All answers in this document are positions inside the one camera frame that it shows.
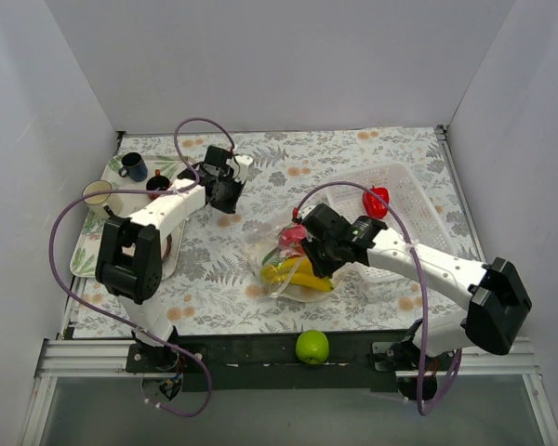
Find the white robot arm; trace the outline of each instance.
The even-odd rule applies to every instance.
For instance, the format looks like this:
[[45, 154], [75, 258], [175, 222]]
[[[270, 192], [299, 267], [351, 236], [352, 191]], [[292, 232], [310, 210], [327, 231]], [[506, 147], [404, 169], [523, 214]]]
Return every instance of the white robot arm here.
[[[186, 170], [170, 189], [191, 189], [162, 195], [126, 218], [112, 216], [106, 221], [96, 279], [117, 296], [130, 320], [139, 327], [160, 339], [173, 341], [177, 336], [165, 309], [152, 299], [162, 279], [161, 241], [207, 204], [227, 214], [235, 213], [252, 161], [249, 156], [210, 146], [205, 160], [194, 166], [200, 176], [197, 185], [194, 175]], [[153, 366], [168, 370], [175, 365], [177, 357], [170, 349], [140, 332], [133, 335]]]
[[[396, 231], [369, 216], [351, 224], [326, 204], [302, 212], [301, 224], [309, 238], [302, 248], [314, 274], [325, 277], [348, 262], [387, 269], [417, 281], [418, 271], [409, 246]], [[497, 258], [492, 265], [464, 260], [423, 244], [414, 244], [428, 287], [454, 301], [460, 309], [429, 324], [429, 357], [477, 346], [496, 355], [509, 352], [531, 309], [531, 301], [514, 265]], [[404, 358], [419, 357], [422, 320], [409, 329], [400, 346]]]

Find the green apple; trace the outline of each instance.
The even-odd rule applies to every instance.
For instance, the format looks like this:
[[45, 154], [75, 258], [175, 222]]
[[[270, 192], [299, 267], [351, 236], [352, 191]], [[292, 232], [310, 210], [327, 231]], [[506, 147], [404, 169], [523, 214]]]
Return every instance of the green apple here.
[[317, 330], [302, 333], [296, 342], [296, 356], [302, 362], [318, 365], [328, 359], [328, 339]]

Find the clear plastic bag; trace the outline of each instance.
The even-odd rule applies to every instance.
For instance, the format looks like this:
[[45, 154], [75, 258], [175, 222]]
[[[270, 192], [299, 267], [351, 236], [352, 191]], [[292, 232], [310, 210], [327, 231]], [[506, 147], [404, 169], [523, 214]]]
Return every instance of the clear plastic bag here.
[[270, 297], [317, 302], [329, 297], [344, 276], [345, 269], [323, 279], [313, 275], [300, 244], [305, 236], [306, 230], [291, 221], [290, 211], [246, 236], [242, 250]]

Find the floral tablecloth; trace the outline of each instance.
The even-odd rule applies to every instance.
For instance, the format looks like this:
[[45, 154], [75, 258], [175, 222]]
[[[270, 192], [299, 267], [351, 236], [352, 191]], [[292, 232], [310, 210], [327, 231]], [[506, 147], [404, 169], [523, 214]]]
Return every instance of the floral tablecloth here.
[[[195, 213], [186, 224], [176, 272], [161, 283], [155, 295], [181, 335], [400, 329], [420, 317], [417, 283], [400, 280], [368, 287], [355, 273], [348, 274], [344, 283], [320, 302], [270, 298], [241, 253], [245, 234], [273, 214], [292, 208], [326, 177], [353, 167], [389, 160], [406, 163], [445, 222], [458, 255], [475, 258], [466, 217], [431, 128], [244, 133], [234, 138], [238, 152], [254, 159], [237, 214], [227, 216], [210, 207]], [[185, 136], [180, 142], [184, 154], [193, 161], [203, 159], [209, 144], [227, 147], [220, 135]], [[172, 158], [176, 153], [172, 137], [125, 137], [120, 151]], [[126, 316], [116, 299], [93, 279], [86, 280], [83, 296]], [[445, 314], [455, 307], [431, 293], [431, 315]], [[117, 336], [130, 336], [130, 331], [79, 308], [74, 337]]]

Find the basket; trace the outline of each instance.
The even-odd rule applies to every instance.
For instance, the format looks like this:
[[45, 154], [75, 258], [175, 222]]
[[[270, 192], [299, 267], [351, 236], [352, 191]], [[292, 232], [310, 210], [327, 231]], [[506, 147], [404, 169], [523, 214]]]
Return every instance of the basket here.
[[[413, 172], [405, 164], [374, 164], [334, 175], [327, 181], [350, 181], [367, 188], [386, 188], [389, 191], [389, 205], [405, 223], [412, 240], [448, 254], [455, 254], [455, 247], [445, 225]], [[361, 190], [351, 186], [334, 186], [325, 190], [330, 206], [351, 223], [357, 217], [365, 215]], [[387, 214], [383, 221], [389, 228], [401, 232], [391, 213]], [[356, 263], [355, 267], [362, 278], [371, 283], [391, 282], [401, 278], [399, 274], [365, 267], [359, 263]]]

